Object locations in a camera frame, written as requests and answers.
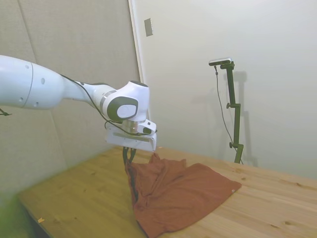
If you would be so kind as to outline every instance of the orange cloth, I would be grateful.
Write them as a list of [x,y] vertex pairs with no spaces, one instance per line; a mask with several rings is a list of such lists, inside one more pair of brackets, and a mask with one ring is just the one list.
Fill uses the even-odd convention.
[[149,238],[185,228],[222,204],[241,187],[211,168],[186,160],[151,156],[148,164],[127,162],[136,220]]

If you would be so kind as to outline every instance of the door frame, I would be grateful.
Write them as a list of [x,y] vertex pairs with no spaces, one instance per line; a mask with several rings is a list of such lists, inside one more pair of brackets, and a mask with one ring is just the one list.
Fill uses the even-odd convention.
[[[129,9],[130,9],[130,16],[131,16],[131,23],[132,23],[132,31],[133,31],[133,38],[134,38],[134,45],[135,45],[135,52],[137,55],[137,63],[140,75],[141,83],[146,84],[146,76],[143,71],[143,57],[141,53],[141,45],[139,39],[140,30],[138,25],[136,24],[136,9],[135,9],[135,2],[134,0],[128,0],[129,2]],[[151,107],[148,107],[148,119],[151,120]]]

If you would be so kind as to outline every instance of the wooden table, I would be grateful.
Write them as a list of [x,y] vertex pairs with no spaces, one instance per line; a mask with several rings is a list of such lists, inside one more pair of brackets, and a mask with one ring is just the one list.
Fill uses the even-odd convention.
[[[209,157],[157,150],[161,158],[203,163],[243,184],[196,224],[162,238],[317,238],[317,181]],[[137,163],[150,153],[138,151]],[[141,238],[124,171],[113,148],[22,192],[31,217],[56,238]]]

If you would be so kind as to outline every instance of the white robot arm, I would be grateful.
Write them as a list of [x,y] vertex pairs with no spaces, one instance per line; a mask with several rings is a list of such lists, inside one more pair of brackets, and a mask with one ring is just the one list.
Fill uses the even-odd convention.
[[105,83],[73,81],[37,64],[0,56],[0,106],[43,110],[62,99],[86,102],[109,122],[106,141],[111,144],[155,150],[156,124],[147,119],[149,96],[147,85],[137,81],[116,90]]

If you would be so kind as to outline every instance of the cable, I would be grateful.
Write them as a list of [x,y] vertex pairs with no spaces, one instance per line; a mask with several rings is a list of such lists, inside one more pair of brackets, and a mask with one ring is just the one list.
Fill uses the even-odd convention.
[[231,135],[230,135],[230,132],[229,132],[229,130],[228,130],[228,128],[227,128],[227,124],[226,124],[226,122],[225,122],[225,120],[224,120],[224,116],[223,116],[223,109],[222,109],[222,103],[221,103],[221,99],[220,99],[220,94],[219,94],[219,83],[218,83],[218,71],[217,71],[217,66],[215,65],[214,66],[214,69],[216,70],[216,78],[217,78],[217,94],[218,94],[218,99],[219,99],[219,103],[220,103],[220,109],[221,109],[221,116],[222,116],[222,121],[223,121],[223,124],[224,124],[224,127],[226,128],[226,131],[227,131],[227,133],[228,133],[228,135],[229,135],[229,137],[230,137],[230,140],[231,140],[231,143],[233,144],[233,140],[232,140],[232,137],[231,137]]
[[66,78],[66,79],[68,79],[69,81],[71,81],[71,82],[77,84],[78,86],[80,86],[80,87],[86,92],[86,94],[88,95],[90,101],[92,102],[92,104],[94,105],[94,107],[96,108],[96,110],[98,111],[98,113],[100,114],[100,116],[102,116],[102,118],[106,121],[106,122],[105,122],[105,127],[106,127],[106,124],[107,124],[107,123],[110,123],[111,125],[114,125],[115,127],[119,128],[120,130],[122,130],[123,132],[125,132],[125,133],[127,133],[127,134],[129,134],[129,135],[134,135],[134,136],[149,135],[149,134],[146,134],[146,133],[129,133],[128,131],[122,129],[121,127],[119,127],[119,126],[117,126],[117,125],[115,125],[115,124],[114,124],[114,121],[108,120],[107,118],[104,117],[103,113],[102,113],[102,112],[100,111],[100,109],[96,106],[96,104],[94,103],[94,101],[93,101],[93,99],[91,98],[90,94],[88,93],[88,91],[86,90],[86,88],[85,88],[83,85],[81,85],[80,83],[78,83],[78,82],[76,82],[76,81],[74,81],[74,80],[68,78],[68,77],[65,76],[65,75],[62,75],[62,74],[61,74],[61,76],[64,77],[64,78]]

